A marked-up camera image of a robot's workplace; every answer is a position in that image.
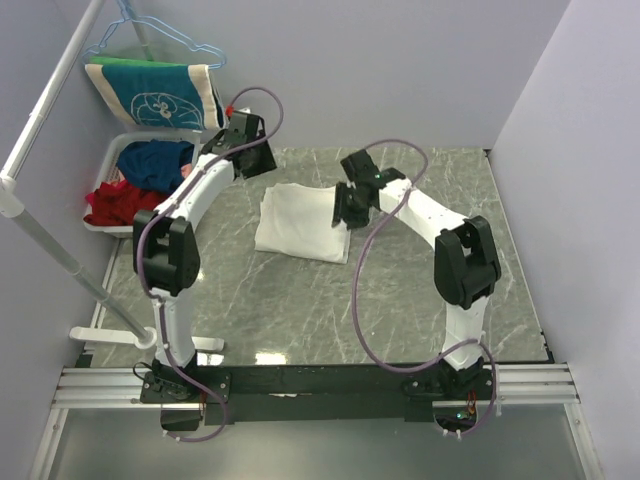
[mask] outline wire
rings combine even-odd
[[[142,365],[145,368],[148,368],[149,370],[151,370],[151,365],[149,365],[148,363],[145,362],[138,362],[133,366],[133,374],[138,377],[140,380],[142,380],[143,383],[146,382],[145,378],[143,376],[141,376],[138,372],[136,372],[136,367],[138,365]]]
[[[442,352],[440,355],[438,355],[437,357],[429,360],[428,362],[425,362],[425,363],[423,363],[421,365],[417,365],[415,367],[401,368],[401,367],[394,367],[393,365],[389,365],[388,363],[386,363],[383,360],[381,360],[380,358],[378,358],[378,356],[373,352],[373,350],[371,350],[371,347],[369,347],[369,345],[367,344],[367,341],[364,338],[364,334],[362,333],[362,329],[360,328],[360,320],[358,318],[358,283],[359,283],[359,280],[360,280],[360,274],[362,273],[362,268],[364,266],[365,259],[367,258],[369,250],[371,250],[371,245],[373,244],[373,240],[375,239],[376,235],[378,235],[378,233],[380,233],[389,224],[389,222],[391,222],[393,217],[407,204],[407,202],[409,201],[409,197],[411,195],[411,192],[413,191],[413,188],[415,187],[415,184],[418,182],[418,180],[420,180],[422,178],[422,176],[427,171],[427,167],[429,166],[429,158],[427,157],[427,154],[424,152],[424,150],[422,148],[418,147],[417,145],[415,145],[414,143],[408,142],[406,140],[400,140],[400,139],[395,139],[395,138],[379,140],[379,141],[376,141],[376,142],[373,142],[373,143],[367,145],[366,147],[363,148],[363,150],[368,150],[369,148],[376,147],[378,145],[382,145],[382,144],[385,144],[385,143],[399,143],[401,145],[405,145],[405,146],[408,146],[408,147],[414,149],[415,151],[417,151],[422,156],[422,158],[424,160],[424,164],[423,164],[422,168],[420,169],[420,171],[417,173],[417,175],[414,178],[411,179],[411,188],[407,189],[406,193],[402,197],[402,200],[400,201],[398,206],[396,208],[394,208],[391,212],[389,212],[388,215],[385,215],[385,217],[373,228],[373,230],[367,236],[367,239],[364,242],[364,246],[362,247],[362,251],[360,252],[360,256],[358,257],[358,262],[356,263],[356,270],[355,270],[355,273],[353,275],[353,282],[351,284],[351,317],[353,318],[353,327],[354,327],[354,329],[356,331],[356,336],[358,337],[358,340],[360,341],[360,345],[362,345],[362,348],[367,353],[369,358],[371,360],[373,360],[373,362],[376,365],[378,365],[379,367],[381,367],[381,368],[383,368],[383,369],[385,369],[385,370],[387,370],[389,372],[399,373],[399,374],[408,374],[408,373],[421,372],[423,370],[426,370],[428,368],[433,367],[438,362],[443,360],[447,355],[455,352],[459,348],[462,348],[462,347],[464,347],[466,345],[478,345],[484,351],[484,353],[489,358],[489,361],[491,362],[491,376],[492,376],[491,400],[489,401],[489,407],[487,408],[487,411],[482,415],[480,420],[478,420],[478,422],[473,427],[471,427],[469,430],[467,430],[465,432],[462,432],[462,435],[467,435],[467,434],[472,433],[473,431],[475,431],[477,427],[479,427],[480,425],[482,425],[483,423],[486,422],[489,414],[493,410],[493,405],[495,404],[495,401],[496,401],[496,394],[497,394],[497,390],[496,390],[496,388],[497,388],[496,387],[496,385],[497,385],[496,362],[495,362],[495,359],[493,358],[493,356],[491,355],[491,352],[487,348],[487,346],[484,343],[482,343],[480,340],[476,340],[476,339],[464,340],[462,342],[459,342],[459,343],[453,345],[451,348],[448,348],[447,350]]]
[[[171,212],[173,212],[177,208],[177,206],[180,205],[180,202],[182,202],[182,200],[184,200],[184,198],[186,198],[186,196],[189,195],[189,193],[191,193],[191,191],[196,187],[196,185],[198,184],[200,179],[207,173],[207,171],[209,171],[209,169],[211,167],[213,167],[216,163],[226,159],[230,155],[233,155],[235,153],[241,152],[241,151],[246,150],[248,148],[256,147],[258,145],[261,145],[261,144],[267,142],[280,129],[280,126],[282,125],[282,122],[284,120],[284,108],[283,108],[282,102],[280,101],[278,96],[275,93],[273,93],[271,90],[267,89],[267,88],[258,87],[258,86],[244,88],[244,89],[240,90],[236,94],[235,97],[233,97],[233,99],[231,100],[230,106],[233,106],[233,104],[236,102],[236,100],[238,100],[238,98],[240,96],[242,96],[245,93],[250,92],[250,91],[261,91],[261,92],[264,92],[264,93],[270,95],[271,98],[273,98],[275,100],[276,104],[278,105],[278,110],[279,110],[279,113],[280,113],[280,117],[278,119],[278,123],[276,124],[275,128],[271,132],[267,133],[264,137],[261,137],[261,138],[259,138],[257,140],[254,140],[252,142],[246,143],[244,145],[240,145],[240,146],[237,146],[237,147],[230,148],[226,152],[222,153],[221,155],[219,155],[216,158],[214,158],[214,159],[210,160],[209,162],[207,162],[202,168],[194,169],[192,174],[189,175],[189,177],[187,177],[187,179],[185,180],[185,182],[187,182],[187,185],[182,190],[182,192],[179,193],[176,196],[176,198],[173,200],[173,202],[171,204],[169,204],[162,212],[159,212],[144,227],[144,229],[140,233],[140,238],[138,239],[138,248],[136,249],[136,252],[135,252],[135,254],[136,254],[136,267],[137,267],[137,270],[138,270],[138,278],[140,279],[140,284],[142,285],[142,290],[144,291],[144,293],[145,293],[145,295],[147,297],[149,297],[152,300],[157,300],[159,302],[158,316],[159,316],[159,323],[160,323],[160,338],[162,339],[162,345],[164,346],[164,351],[165,351],[165,354],[167,356],[167,360],[169,361],[169,364],[171,365],[173,370],[183,380],[185,380],[186,382],[188,382],[191,385],[193,385],[193,386],[197,387],[198,389],[200,389],[202,392],[204,392],[207,395],[209,395],[212,398],[214,398],[220,404],[220,407],[222,408],[222,422],[220,422],[220,426],[216,430],[214,430],[212,433],[210,433],[208,435],[205,435],[203,437],[197,437],[197,438],[193,438],[193,437],[183,438],[183,437],[180,437],[180,436],[176,435],[173,432],[167,432],[167,435],[169,435],[171,438],[175,438],[176,440],[182,441],[182,442],[189,442],[189,443],[204,442],[204,441],[210,440],[210,439],[218,436],[220,434],[220,432],[222,432],[222,430],[224,430],[224,427],[227,425],[227,423],[229,421],[229,409],[228,409],[227,404],[225,403],[225,401],[224,401],[224,399],[222,398],[221,395],[219,395],[218,393],[214,392],[209,387],[201,384],[197,380],[194,380],[193,378],[189,377],[189,375],[184,373],[180,369],[178,364],[176,363],[176,360],[173,357],[173,354],[171,353],[171,343],[169,341],[169,336],[167,334],[167,318],[166,318],[166,312],[165,312],[164,299],[160,295],[155,295],[155,294],[151,293],[151,290],[149,289],[149,284],[147,283],[147,279],[145,278],[144,267],[143,267],[143,263],[142,263],[143,252],[144,252],[144,249],[145,249],[145,247],[147,245],[147,239],[149,237],[149,232],[151,231],[151,229],[158,222],[160,222],[163,218],[165,218],[167,215],[170,215]]]

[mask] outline doraemon towel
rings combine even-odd
[[[213,130],[225,126],[224,107],[207,65],[86,65],[116,117],[150,127]]]

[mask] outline light purple wall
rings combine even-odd
[[[56,1],[69,17],[82,3]],[[492,147],[568,3],[135,2],[140,13],[227,52],[229,63],[215,72],[226,101],[249,85],[272,88],[287,116],[274,144],[307,147],[357,146],[392,136],[422,145]],[[96,30],[93,38],[102,33]],[[151,37],[167,47],[155,46],[160,59],[193,60],[184,47]],[[122,38],[114,36],[114,42]],[[135,37],[129,39],[135,45]],[[269,99],[247,101],[273,124],[276,109]]]
[[[573,0],[491,156],[607,478],[640,476],[640,3]]]
[[[75,25],[51,1],[0,2],[0,159],[4,162]],[[18,178],[27,209],[100,278],[112,240],[82,226],[83,196],[119,125],[78,66]],[[63,365],[69,329],[94,303],[13,223],[0,217],[0,448],[2,478],[26,478]]]

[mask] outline metal pole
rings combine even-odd
[[[47,86],[44,87],[36,106],[29,115],[27,124],[22,129],[22,133],[20,134],[20,137],[18,137],[18,141],[13,146],[13,150],[11,150],[11,153],[9,154],[9,159],[2,168],[2,171],[0,171],[0,177],[2,177],[5,186],[9,183],[7,179],[11,179],[12,182],[15,183],[18,172],[27,158],[29,150],[31,150],[31,146],[38,136],[38,132],[40,131],[42,124],[49,116],[51,107],[53,107],[53,104],[58,98],[60,90],[62,90],[62,86],[67,80],[69,72],[73,68],[78,54],[82,50],[84,42],[87,39],[87,36],[89,36],[89,32],[91,31],[93,24],[96,22],[103,4],[104,0],[92,0],[82,16],[82,19],[78,24],[78,28],[71,36],[71,40],[69,40],[67,48],[64,49],[64,53],[60,57],[55,70],[51,74],[51,78],[49,78]]]
[[[20,214],[12,217],[11,220],[13,220],[23,232],[33,238],[82,288],[122,321],[122,323],[138,337],[141,343],[146,344],[151,341],[153,334],[145,330],[144,327],[102,287],[101,283],[93,278],[80,262],[73,258],[27,210],[23,210]]]
[[[121,320],[137,337],[141,347],[144,346],[148,348],[153,345],[155,341],[153,329],[151,329],[151,331],[144,329],[142,325],[102,287],[102,284],[89,275],[80,262],[73,258],[73,256],[25,210],[22,202],[13,194],[18,172],[26,160],[40,132],[42,124],[49,116],[51,108],[69,76],[69,72],[71,72],[71,69],[75,65],[76,59],[84,46],[84,42],[100,14],[104,1],[105,0],[91,0],[89,7],[78,24],[78,28],[71,36],[64,53],[51,74],[47,86],[40,95],[33,112],[31,112],[29,120],[22,130],[18,141],[14,145],[13,150],[11,150],[7,162],[2,168],[2,171],[0,171],[0,213],[12,219],[23,232],[33,238],[38,245],[53,257],[82,288]]]
[[[138,13],[133,5],[133,0],[123,0],[129,15],[132,20],[138,20]],[[153,62],[153,55],[151,55],[151,50],[149,49],[149,38],[147,37],[147,33],[144,31],[142,25],[136,22],[131,22],[133,24],[133,29],[136,31],[136,36],[140,41],[140,46],[142,47],[142,51],[144,52],[145,58],[149,62]]]

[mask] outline table surface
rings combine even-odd
[[[344,181],[339,160],[352,149],[276,149],[279,168],[237,180],[215,200],[198,226],[202,266],[193,288],[193,334],[226,341],[224,363],[341,364],[367,362],[350,313],[351,279],[371,226],[353,231],[346,265],[256,252],[254,236],[265,188],[276,183],[330,187]],[[421,157],[402,147],[370,153],[380,168],[415,175]],[[418,187],[466,216],[491,223],[502,279],[484,319],[486,341],[498,361],[547,360],[544,337],[526,286],[498,191],[481,149],[430,150]],[[132,270],[131,241],[115,262],[112,292],[145,326],[151,302]],[[445,306],[433,283],[433,252],[399,221],[377,237],[360,278],[359,307],[365,336],[388,362],[420,362],[439,353]],[[122,329],[109,313],[103,328]],[[150,361],[153,351],[100,345],[92,366],[128,367]]]

